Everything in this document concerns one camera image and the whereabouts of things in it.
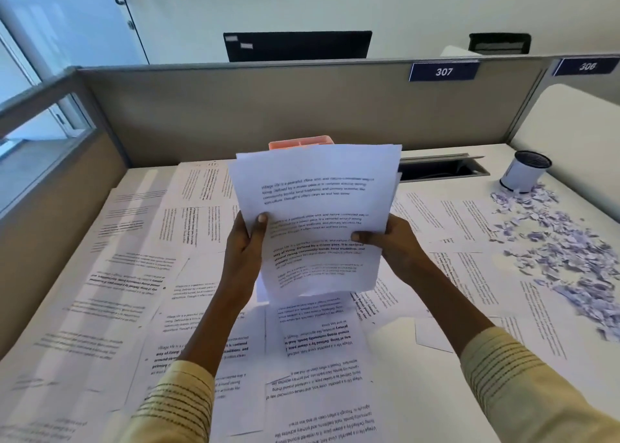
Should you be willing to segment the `grey desk partition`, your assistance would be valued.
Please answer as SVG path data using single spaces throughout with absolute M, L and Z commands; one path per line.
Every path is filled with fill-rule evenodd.
M 413 156 L 510 144 L 548 86 L 611 89 L 611 74 L 554 77 L 561 56 L 477 59 L 472 80 L 420 82 L 409 81 L 420 60 L 69 68 L 0 101 L 1 136 L 72 95 L 94 125 L 0 212 L 0 360 L 130 168 L 323 134 Z

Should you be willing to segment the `person's right hand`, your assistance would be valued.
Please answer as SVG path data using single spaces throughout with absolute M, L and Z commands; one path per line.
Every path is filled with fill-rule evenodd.
M 409 222 L 390 213 L 382 234 L 384 245 L 369 246 L 381 250 L 383 259 L 401 281 L 413 287 L 418 280 L 430 277 L 434 266 L 417 241 Z

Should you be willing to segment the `sheaf of printed papers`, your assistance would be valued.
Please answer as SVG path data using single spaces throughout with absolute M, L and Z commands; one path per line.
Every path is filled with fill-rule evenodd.
M 270 303 L 375 288 L 381 251 L 351 235 L 384 233 L 401 151 L 327 144 L 238 154 L 229 163 L 248 230 L 268 217 L 259 279 Z

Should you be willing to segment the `white cup with black rim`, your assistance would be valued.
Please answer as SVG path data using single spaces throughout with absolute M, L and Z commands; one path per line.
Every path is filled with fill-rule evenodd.
M 500 186 L 515 194 L 528 194 L 540 176 L 553 166 L 551 159 L 530 150 L 519 150 L 499 180 Z

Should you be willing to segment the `person's left hand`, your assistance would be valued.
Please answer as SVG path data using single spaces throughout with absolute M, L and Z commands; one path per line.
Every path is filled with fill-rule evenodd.
M 264 238 L 251 238 L 241 212 L 238 212 L 234 225 L 228 235 L 222 282 L 228 286 L 252 295 L 255 281 L 262 264 L 262 245 Z

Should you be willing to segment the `black computer monitor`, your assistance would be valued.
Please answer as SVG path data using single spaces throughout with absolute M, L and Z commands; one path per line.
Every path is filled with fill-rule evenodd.
M 365 59 L 372 31 L 224 33 L 230 63 Z

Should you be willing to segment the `person's left forearm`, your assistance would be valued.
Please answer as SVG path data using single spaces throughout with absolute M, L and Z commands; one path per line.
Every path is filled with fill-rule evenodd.
M 214 377 L 255 278 L 222 279 L 179 359 L 132 415 L 119 443 L 209 443 Z

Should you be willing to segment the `white side divider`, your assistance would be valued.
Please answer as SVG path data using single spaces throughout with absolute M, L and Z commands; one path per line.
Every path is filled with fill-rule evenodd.
M 511 141 L 573 177 L 620 177 L 620 105 L 564 84 L 547 87 Z

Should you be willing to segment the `blue number sign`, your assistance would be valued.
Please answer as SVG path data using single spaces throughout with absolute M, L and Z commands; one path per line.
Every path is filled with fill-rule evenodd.
M 553 77 L 609 75 L 618 63 L 620 56 L 562 58 L 553 71 Z
M 474 80 L 481 62 L 432 61 L 413 63 L 409 82 L 467 81 Z

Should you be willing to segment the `person's right forearm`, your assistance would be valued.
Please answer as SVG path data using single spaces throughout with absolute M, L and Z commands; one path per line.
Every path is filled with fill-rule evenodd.
M 620 421 L 495 326 L 430 261 L 387 262 L 438 322 L 501 443 L 620 443 Z

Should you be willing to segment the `pile of paper shreds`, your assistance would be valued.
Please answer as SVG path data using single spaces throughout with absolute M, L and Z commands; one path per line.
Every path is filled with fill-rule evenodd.
M 602 339 L 620 344 L 620 252 L 561 210 L 558 195 L 543 184 L 520 195 L 496 190 L 490 198 L 500 216 L 495 232 L 517 270 L 565 298 Z

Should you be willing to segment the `pink plastic tray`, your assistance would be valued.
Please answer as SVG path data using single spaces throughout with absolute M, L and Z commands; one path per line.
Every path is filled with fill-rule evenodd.
M 291 148 L 303 148 L 308 146 L 331 145 L 334 141 L 327 135 L 310 136 L 307 138 L 295 138 L 289 140 L 272 141 L 268 144 L 268 150 L 281 150 Z

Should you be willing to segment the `spread of printed sheets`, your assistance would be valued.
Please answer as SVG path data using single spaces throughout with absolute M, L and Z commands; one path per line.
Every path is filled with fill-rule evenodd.
M 98 443 L 109 409 L 137 410 L 180 358 L 221 282 L 222 234 L 202 245 L 120 236 L 71 277 L 0 392 L 0 442 Z M 258 278 L 214 377 L 210 438 L 381 441 L 360 321 L 343 292 L 273 304 Z

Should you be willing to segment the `glass partition panel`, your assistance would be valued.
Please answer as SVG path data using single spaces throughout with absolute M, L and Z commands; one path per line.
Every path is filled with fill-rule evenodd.
M 44 83 L 13 33 L 0 18 L 0 110 Z M 37 110 L 11 129 L 0 125 L 0 219 L 93 129 L 75 94 Z

